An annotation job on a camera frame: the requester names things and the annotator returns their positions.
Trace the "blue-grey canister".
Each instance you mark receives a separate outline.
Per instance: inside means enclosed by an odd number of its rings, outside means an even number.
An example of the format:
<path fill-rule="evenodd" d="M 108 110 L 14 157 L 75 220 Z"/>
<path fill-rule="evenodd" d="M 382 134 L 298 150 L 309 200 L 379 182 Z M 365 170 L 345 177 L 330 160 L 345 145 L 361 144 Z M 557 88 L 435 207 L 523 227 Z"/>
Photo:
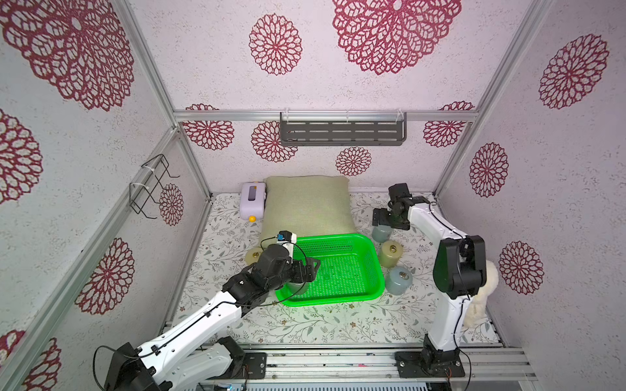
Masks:
<path fill-rule="evenodd" d="M 393 232 L 393 228 L 391 226 L 378 225 L 375 226 L 372 230 L 372 239 L 377 243 L 384 243 L 388 241 L 391 234 Z"/>

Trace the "yellow canister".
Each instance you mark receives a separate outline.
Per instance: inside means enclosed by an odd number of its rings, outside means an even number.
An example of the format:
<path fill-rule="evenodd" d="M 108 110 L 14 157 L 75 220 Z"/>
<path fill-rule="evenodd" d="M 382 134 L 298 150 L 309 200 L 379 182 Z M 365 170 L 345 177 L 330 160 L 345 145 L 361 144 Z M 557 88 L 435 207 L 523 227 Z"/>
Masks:
<path fill-rule="evenodd" d="M 394 240 L 388 240 L 381 245 L 378 260 L 382 267 L 393 268 L 404 255 L 404 246 Z"/>

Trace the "green plastic basket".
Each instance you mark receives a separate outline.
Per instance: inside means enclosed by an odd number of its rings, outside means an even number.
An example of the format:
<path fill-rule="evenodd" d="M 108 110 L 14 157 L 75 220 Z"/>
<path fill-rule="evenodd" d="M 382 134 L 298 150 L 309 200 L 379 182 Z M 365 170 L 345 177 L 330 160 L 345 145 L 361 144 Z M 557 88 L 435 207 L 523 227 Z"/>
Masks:
<path fill-rule="evenodd" d="M 320 260 L 316 279 L 301 290 L 284 286 L 276 298 L 290 307 L 324 306 L 379 298 L 385 281 L 372 241 L 361 234 L 297 239 L 294 255 Z"/>

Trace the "yellow-green canister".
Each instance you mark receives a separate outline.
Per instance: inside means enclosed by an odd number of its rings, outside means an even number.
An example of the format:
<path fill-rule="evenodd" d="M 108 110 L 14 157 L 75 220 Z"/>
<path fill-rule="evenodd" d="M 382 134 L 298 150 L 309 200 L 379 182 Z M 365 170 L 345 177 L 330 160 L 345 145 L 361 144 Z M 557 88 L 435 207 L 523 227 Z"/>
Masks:
<path fill-rule="evenodd" d="M 254 263 L 258 262 L 262 253 L 263 253 L 263 249 L 261 247 L 254 247 L 248 250 L 245 255 L 246 265 L 251 266 Z"/>

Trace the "blue canister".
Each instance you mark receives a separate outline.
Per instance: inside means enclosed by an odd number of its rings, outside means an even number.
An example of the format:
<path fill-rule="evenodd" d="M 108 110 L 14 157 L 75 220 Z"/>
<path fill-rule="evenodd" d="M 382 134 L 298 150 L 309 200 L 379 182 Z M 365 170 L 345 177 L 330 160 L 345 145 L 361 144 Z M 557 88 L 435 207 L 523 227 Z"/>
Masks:
<path fill-rule="evenodd" d="M 401 296 L 412 286 L 412 273 L 404 267 L 393 267 L 385 277 L 386 291 L 393 296 Z"/>

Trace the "green canister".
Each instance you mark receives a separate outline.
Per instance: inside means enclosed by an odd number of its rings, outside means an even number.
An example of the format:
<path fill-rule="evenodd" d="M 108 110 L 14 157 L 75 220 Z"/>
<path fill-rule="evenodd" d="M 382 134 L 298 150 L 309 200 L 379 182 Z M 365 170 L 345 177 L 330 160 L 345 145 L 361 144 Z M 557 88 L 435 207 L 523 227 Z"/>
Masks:
<path fill-rule="evenodd" d="M 287 284 L 287 288 L 290 292 L 290 295 L 299 296 L 303 295 L 308 289 L 309 283 L 294 283 L 290 282 Z"/>

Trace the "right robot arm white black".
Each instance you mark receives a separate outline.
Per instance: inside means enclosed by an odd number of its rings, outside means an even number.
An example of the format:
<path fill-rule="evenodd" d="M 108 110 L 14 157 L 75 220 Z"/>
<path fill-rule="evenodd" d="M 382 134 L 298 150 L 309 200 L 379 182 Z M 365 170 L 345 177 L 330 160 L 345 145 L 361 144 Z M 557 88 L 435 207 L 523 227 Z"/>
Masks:
<path fill-rule="evenodd" d="M 405 183 L 389 187 L 386 208 L 373 210 L 374 226 L 417 228 L 438 246 L 433 281 L 440 291 L 435 321 L 426 334 L 420 364 L 428 372 L 460 362 L 460 331 L 469 306 L 487 283 L 485 242 L 453 226 L 433 200 L 412 195 Z"/>

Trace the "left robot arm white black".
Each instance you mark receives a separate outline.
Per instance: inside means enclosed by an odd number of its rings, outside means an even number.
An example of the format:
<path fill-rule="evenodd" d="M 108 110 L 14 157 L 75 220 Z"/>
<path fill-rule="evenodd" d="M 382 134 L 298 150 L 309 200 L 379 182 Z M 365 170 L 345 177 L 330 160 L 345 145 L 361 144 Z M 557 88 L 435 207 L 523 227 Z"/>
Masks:
<path fill-rule="evenodd" d="M 316 279 L 320 260 L 293 258 L 297 244 L 271 244 L 259 260 L 233 275 L 200 310 L 168 332 L 135 348 L 125 343 L 112 352 L 102 390 L 182 390 L 204 379 L 236 375 L 245 353 L 223 337 L 206 351 L 213 335 L 264 306 L 270 292 L 288 283 L 299 287 Z"/>

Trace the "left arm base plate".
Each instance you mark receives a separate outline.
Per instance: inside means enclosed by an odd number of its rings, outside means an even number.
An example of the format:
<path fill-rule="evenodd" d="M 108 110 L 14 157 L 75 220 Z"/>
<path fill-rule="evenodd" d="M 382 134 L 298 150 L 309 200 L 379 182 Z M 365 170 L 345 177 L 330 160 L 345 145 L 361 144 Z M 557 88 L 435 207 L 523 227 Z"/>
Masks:
<path fill-rule="evenodd" d="M 214 380 L 260 380 L 265 378 L 267 368 L 266 353 L 244 353 L 235 358 L 229 368 Z"/>

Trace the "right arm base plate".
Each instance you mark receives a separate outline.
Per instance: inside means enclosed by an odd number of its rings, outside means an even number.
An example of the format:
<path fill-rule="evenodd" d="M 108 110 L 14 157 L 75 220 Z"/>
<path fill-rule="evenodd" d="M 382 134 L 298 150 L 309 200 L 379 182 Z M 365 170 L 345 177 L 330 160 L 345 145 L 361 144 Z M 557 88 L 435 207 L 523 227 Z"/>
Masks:
<path fill-rule="evenodd" d="M 463 378 L 466 371 L 456 351 L 428 353 L 420 351 L 395 352 L 395 364 L 403 379 L 422 377 Z"/>

